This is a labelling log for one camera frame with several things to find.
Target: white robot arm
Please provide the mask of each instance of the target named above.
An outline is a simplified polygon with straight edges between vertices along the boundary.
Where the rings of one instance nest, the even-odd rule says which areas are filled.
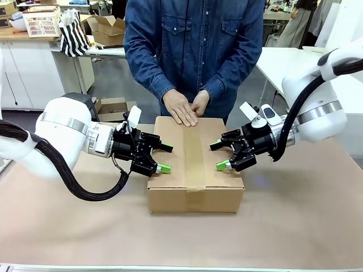
[[[243,135],[239,129],[230,131],[210,145],[211,150],[223,146],[233,150],[231,159],[217,163],[217,169],[244,170],[256,164],[256,155],[265,152],[276,162],[286,147],[299,141],[317,142],[343,132],[347,117],[330,81],[362,70],[363,38],[324,55],[318,63],[302,67],[283,80],[290,108],[287,116],[278,116],[268,104],[258,109],[244,103],[241,110],[252,122],[242,126]]]
[[[172,151],[160,137],[138,130],[141,110],[134,106],[125,121],[116,127],[92,122],[88,107],[68,97],[51,100],[36,122],[35,133],[15,124],[0,120],[0,156],[13,159],[37,176],[61,177],[69,190],[88,201],[106,200],[118,193],[126,184],[129,173],[120,168],[116,159],[131,160],[130,172],[145,176],[169,173],[170,167],[157,164],[152,150]],[[109,192],[94,194],[85,191],[75,180],[71,170],[80,152],[103,158],[112,158],[121,171],[117,185]]]

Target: man's left hand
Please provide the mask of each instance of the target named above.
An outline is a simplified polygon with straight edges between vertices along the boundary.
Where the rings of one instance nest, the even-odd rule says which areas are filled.
[[[192,111],[197,114],[197,117],[202,117],[206,106],[209,102],[209,93],[206,90],[201,90],[194,98],[193,104],[191,106]]]

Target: blue denim shirt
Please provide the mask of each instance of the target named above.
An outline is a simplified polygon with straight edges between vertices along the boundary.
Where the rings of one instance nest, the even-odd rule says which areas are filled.
[[[134,79],[159,99],[163,115],[168,113],[162,97],[176,88],[190,103],[207,90],[204,117],[228,117],[239,85],[261,54],[264,3],[189,0],[186,14],[187,0],[128,1],[126,58]]]

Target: plastic basket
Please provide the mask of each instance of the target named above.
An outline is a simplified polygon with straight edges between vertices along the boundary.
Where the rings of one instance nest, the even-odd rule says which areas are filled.
[[[23,11],[29,37],[59,37],[59,5],[33,6]]]

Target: cardboard box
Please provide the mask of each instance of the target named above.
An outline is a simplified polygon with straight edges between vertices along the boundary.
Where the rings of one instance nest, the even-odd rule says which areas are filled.
[[[197,126],[185,127],[171,117],[157,117],[154,133],[174,149],[153,153],[156,162],[172,169],[170,174],[150,178],[150,212],[238,211],[244,192],[240,174],[216,169],[216,163],[230,159],[232,152],[209,148],[224,132],[222,119],[199,118]]]
[[[57,0],[41,0],[40,3],[42,5],[54,5],[57,4]]]
[[[113,46],[122,45],[125,35],[125,21],[114,16],[97,16],[87,19],[96,43]]]
[[[115,122],[124,119],[123,114],[130,111],[136,102],[126,102],[124,98],[97,99],[95,109],[100,122]]]
[[[17,11],[16,2],[0,2],[0,16],[9,17]]]
[[[0,28],[11,27],[10,18],[11,15],[9,17],[4,17],[4,16],[0,17]]]

